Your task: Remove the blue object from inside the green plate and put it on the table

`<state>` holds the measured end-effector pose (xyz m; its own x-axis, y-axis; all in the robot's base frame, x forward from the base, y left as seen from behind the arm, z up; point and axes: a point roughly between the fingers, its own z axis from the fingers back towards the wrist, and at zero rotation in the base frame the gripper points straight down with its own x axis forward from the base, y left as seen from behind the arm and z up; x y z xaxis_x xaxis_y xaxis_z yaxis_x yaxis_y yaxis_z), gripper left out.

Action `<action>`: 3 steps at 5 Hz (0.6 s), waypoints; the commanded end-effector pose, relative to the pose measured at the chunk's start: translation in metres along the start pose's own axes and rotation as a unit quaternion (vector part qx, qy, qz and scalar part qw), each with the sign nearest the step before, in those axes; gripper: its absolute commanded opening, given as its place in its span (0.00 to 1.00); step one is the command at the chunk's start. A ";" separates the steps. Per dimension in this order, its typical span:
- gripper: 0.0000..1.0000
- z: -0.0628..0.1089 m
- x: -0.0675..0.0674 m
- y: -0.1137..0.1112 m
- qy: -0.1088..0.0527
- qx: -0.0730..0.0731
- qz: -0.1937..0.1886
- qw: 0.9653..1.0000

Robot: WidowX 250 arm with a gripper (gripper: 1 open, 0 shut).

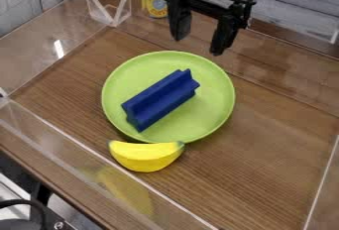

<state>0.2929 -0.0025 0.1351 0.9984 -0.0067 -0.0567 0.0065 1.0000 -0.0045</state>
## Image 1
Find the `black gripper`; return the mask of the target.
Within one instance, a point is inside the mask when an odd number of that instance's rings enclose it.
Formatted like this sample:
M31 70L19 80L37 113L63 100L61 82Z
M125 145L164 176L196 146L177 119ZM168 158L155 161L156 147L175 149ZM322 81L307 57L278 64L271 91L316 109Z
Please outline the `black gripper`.
M239 28L249 25L255 0L165 0L168 5L169 32L176 41L191 33L191 10L219 19L209 52L220 56L232 45Z

